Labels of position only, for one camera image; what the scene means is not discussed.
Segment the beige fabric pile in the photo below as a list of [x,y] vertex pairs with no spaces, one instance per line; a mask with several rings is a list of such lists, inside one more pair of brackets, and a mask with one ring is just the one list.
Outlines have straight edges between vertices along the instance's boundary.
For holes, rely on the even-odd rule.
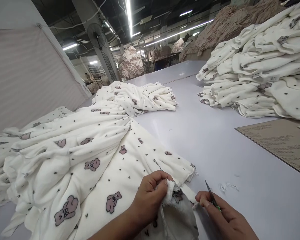
[[195,44],[189,44],[180,54],[180,61],[186,55],[202,54],[205,49],[214,48],[218,43],[228,41],[240,34],[251,24],[261,24],[285,8],[278,0],[261,0],[254,6],[228,5],[221,9],[212,24],[206,27],[198,36]]
[[126,80],[141,76],[144,73],[141,55],[137,54],[133,46],[124,51],[118,63],[120,64],[119,71]]
[[180,38],[178,41],[174,43],[171,49],[171,53],[177,53],[184,49],[184,40]]

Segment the worker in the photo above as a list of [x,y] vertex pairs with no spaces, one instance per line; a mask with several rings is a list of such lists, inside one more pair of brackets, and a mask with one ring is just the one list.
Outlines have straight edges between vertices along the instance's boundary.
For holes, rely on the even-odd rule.
[[90,75],[89,75],[88,73],[85,73],[84,75],[86,75],[87,82],[88,82],[88,83],[91,83],[92,80],[91,80]]
[[[167,194],[167,179],[173,181],[172,177],[163,171],[156,171],[143,177],[131,206],[89,240],[126,240],[136,237],[156,218],[162,200]],[[218,195],[214,194],[214,197],[222,212],[210,203],[209,192],[198,192],[196,200],[206,208],[224,240],[258,240],[244,216]]]

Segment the finger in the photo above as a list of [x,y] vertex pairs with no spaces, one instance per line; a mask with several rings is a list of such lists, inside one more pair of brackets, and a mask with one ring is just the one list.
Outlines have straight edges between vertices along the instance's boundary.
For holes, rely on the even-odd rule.
[[163,179],[168,179],[170,181],[173,181],[173,178],[168,173],[161,171],[161,170],[155,171],[146,177],[154,179],[156,182],[159,182],[160,180],[163,180]]
[[168,183],[167,180],[162,180],[159,185],[157,186],[157,189],[154,190],[151,194],[155,196],[155,199],[157,202],[162,202],[164,197],[167,195],[168,191]]
[[223,217],[222,213],[217,209],[215,206],[213,206],[208,200],[202,198],[200,200],[201,206],[205,207],[209,217],[212,219],[212,221],[218,226],[221,233],[224,236],[231,236],[233,233],[233,228],[230,226],[230,224],[227,222],[227,220]]
[[[240,217],[240,213],[237,212],[233,207],[229,205],[225,200],[223,200],[221,197],[219,197],[217,194],[212,193],[218,206],[221,208],[222,215],[227,221],[230,221],[231,219],[235,219]],[[210,193],[206,191],[200,191],[198,192],[197,196],[195,197],[197,202],[200,202],[202,199],[205,199],[209,202],[211,202]]]

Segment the cardboard sheet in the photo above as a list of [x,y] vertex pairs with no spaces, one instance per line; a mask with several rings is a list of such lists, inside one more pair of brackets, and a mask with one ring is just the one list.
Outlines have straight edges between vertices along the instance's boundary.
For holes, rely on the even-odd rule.
[[299,125],[300,121],[279,119],[236,130],[300,172]]

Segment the stack of folded garments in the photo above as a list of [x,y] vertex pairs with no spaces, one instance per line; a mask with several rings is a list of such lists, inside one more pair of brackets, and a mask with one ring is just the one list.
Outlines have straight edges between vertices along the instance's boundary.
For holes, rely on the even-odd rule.
[[118,62],[120,64],[120,73],[126,80],[141,76],[144,73],[142,57],[140,54],[137,54],[133,46],[124,51]]
[[187,54],[202,54],[205,49],[213,48],[218,43],[237,36],[242,29],[250,24],[261,24],[285,8],[278,0],[261,0],[254,6],[228,5],[221,9],[214,21],[199,35],[195,44],[182,52],[180,61],[184,61]]
[[179,51],[182,51],[183,49],[184,49],[184,40],[182,38],[180,38],[172,46],[171,53],[177,53]]
[[300,3],[219,43],[197,79],[210,106],[300,119]]

